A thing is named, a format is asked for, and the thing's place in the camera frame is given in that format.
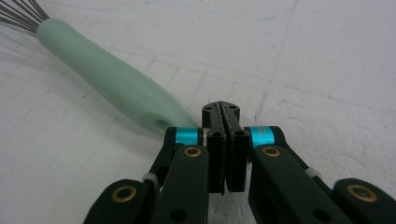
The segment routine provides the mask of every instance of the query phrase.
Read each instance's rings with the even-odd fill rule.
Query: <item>mint green handle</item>
[[[187,112],[150,78],[101,49],[67,23],[43,21],[38,41],[69,65],[125,116],[158,134],[196,126]]]

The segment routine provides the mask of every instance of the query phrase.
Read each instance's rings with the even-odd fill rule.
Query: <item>brass ring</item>
[[[202,151],[198,147],[188,147],[184,149],[184,155],[187,157],[199,157]]]
[[[119,193],[123,190],[129,190],[129,193],[127,195],[119,196]],[[137,190],[134,186],[126,185],[126,186],[122,186],[122,187],[119,187],[116,190],[114,190],[113,194],[111,195],[111,199],[115,203],[126,203],[126,202],[131,201],[132,198],[134,198],[134,196],[136,195],[136,193],[137,193]]]
[[[346,189],[353,197],[355,197],[355,198],[357,198],[357,199],[359,199],[361,201],[367,202],[367,203],[373,203],[373,202],[375,202],[378,199],[378,197],[376,196],[376,194],[372,190],[367,189],[366,187],[361,186],[361,185],[356,185],[356,184],[348,185],[346,187]],[[358,192],[355,191],[356,189],[360,189],[360,190],[365,191],[365,193],[367,195],[359,194]]]
[[[278,157],[280,156],[280,151],[277,148],[274,147],[265,147],[262,149],[262,153],[269,157]]]

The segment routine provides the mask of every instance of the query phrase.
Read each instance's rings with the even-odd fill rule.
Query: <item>metal wire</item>
[[[0,22],[36,33],[38,25],[49,19],[36,0],[0,0]]]

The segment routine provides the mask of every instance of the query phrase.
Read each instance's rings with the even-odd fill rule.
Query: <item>whisk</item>
[[[35,0],[0,0],[0,21],[36,34],[42,46],[142,127],[164,134],[170,126],[196,126],[159,85],[67,23],[51,19]]]

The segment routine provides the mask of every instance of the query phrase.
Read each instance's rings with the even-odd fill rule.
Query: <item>black metal bracket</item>
[[[257,223],[396,223],[396,202],[358,180],[328,188],[288,146],[280,128],[241,127],[238,106],[203,107],[202,128],[168,128],[142,182],[113,183],[84,223],[207,222],[209,193],[245,190]]]

